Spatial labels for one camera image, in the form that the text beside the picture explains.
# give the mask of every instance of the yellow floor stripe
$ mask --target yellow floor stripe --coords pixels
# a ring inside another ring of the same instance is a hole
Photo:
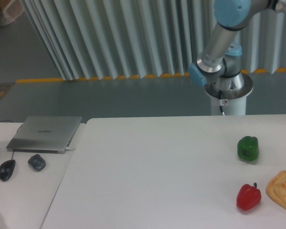
[[[286,72],[286,68],[278,68],[276,72]],[[249,74],[250,72],[246,69],[242,70],[242,73]],[[266,69],[256,69],[254,73],[267,73]],[[174,75],[169,73],[163,73],[160,75],[160,77],[181,77],[182,75],[180,73],[175,73]],[[139,75],[132,75],[129,77],[130,79],[140,79]],[[148,74],[144,78],[157,78],[154,74]],[[125,75],[120,75],[116,79],[126,79]],[[78,81],[85,81],[87,80],[85,77],[77,79]],[[91,77],[89,80],[99,80],[97,76]],[[105,76],[102,78],[102,80],[113,80],[111,76]],[[16,83],[37,83],[37,82],[61,82],[63,81],[62,78],[45,78],[45,79],[23,79],[23,80],[17,80]]]
[[[16,83],[36,83],[36,82],[60,82],[62,78],[46,78],[46,79],[24,79],[17,80]]]

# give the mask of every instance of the gray mouse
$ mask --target gray mouse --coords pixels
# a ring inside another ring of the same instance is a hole
[[[39,154],[35,154],[34,156],[32,156],[28,160],[28,163],[37,172],[43,170],[43,168],[45,168],[46,166],[45,160]]]

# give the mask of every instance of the laptop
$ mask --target laptop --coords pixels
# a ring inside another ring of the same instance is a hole
[[[29,116],[6,147],[8,150],[65,153],[82,117]]]

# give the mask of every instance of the pastry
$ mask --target pastry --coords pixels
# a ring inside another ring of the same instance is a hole
[[[286,209],[286,171],[279,172],[266,187],[266,193],[277,204]]]

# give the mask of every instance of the black object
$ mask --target black object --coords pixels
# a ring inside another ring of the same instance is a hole
[[[11,175],[13,175],[14,168],[16,165],[15,160],[8,160],[0,165],[0,179],[2,181],[7,181],[10,179]]]
[[[46,167],[46,162],[45,160],[39,155],[36,154],[32,156],[29,160],[28,163],[32,166],[32,168],[36,171],[41,171],[43,168]]]

